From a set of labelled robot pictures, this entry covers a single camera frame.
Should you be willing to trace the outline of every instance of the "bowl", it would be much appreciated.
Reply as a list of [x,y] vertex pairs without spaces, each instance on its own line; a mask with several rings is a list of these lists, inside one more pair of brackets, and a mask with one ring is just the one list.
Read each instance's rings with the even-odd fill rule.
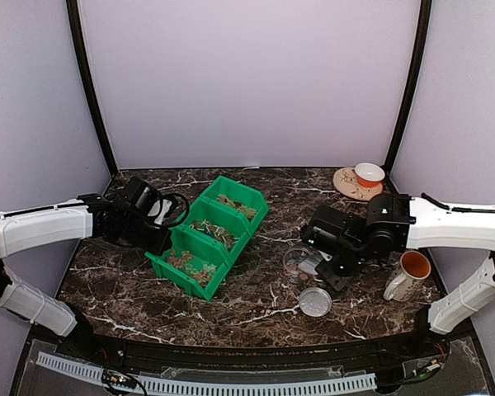
[[384,170],[373,163],[358,163],[354,171],[357,175],[357,182],[366,188],[376,187],[385,179]]

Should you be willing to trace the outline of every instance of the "white vent strip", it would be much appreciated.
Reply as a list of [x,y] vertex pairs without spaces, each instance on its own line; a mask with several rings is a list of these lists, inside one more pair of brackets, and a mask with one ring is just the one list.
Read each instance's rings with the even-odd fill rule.
[[[96,365],[84,365],[44,352],[39,353],[36,364],[76,380],[101,385],[102,368]],[[376,389],[374,374],[290,384],[206,384],[146,375],[140,375],[138,380],[147,389],[148,394],[161,396],[331,396]],[[143,391],[136,388],[134,393],[143,394]]]

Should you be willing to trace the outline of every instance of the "mug handle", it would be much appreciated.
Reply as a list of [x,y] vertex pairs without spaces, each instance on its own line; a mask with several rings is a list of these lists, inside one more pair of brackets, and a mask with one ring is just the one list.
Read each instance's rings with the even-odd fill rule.
[[385,289],[385,292],[383,293],[383,298],[386,299],[387,301],[390,301],[393,299],[394,295],[396,294],[396,289],[402,284],[403,281],[407,279],[407,276],[403,273],[399,274],[396,276],[387,286],[387,289]]

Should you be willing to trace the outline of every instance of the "white wall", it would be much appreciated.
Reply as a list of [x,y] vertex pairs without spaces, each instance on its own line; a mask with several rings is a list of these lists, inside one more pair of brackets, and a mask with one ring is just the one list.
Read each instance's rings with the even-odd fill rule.
[[[435,0],[393,179],[400,191],[495,203],[495,0]],[[449,290],[486,252],[435,249]],[[495,304],[473,316],[495,377]]]
[[[101,192],[109,174],[80,82],[66,3],[0,0],[0,210]],[[54,295],[75,242],[7,260]],[[0,396],[9,393],[29,326],[0,310]]]
[[121,168],[383,163],[418,0],[81,4]]

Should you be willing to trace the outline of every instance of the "marble tabletop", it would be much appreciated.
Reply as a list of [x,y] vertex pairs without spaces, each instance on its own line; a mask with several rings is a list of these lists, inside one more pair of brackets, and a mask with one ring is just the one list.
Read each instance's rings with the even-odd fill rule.
[[[219,175],[261,191],[270,213],[238,258],[214,298],[189,297],[169,280],[158,279],[144,252],[102,240],[81,242],[59,298],[81,309],[99,334],[145,342],[195,347],[302,347],[359,341],[413,329],[415,313],[439,298],[431,278],[407,303],[383,300],[384,285],[399,259],[385,268],[371,263],[336,293],[314,279],[291,284],[282,257],[300,243],[299,229],[319,205],[363,215],[366,203],[336,192],[334,168],[169,169],[124,171],[111,191],[132,176],[160,191],[180,192],[193,201]],[[298,297],[322,287],[332,309],[321,318],[304,315]]]

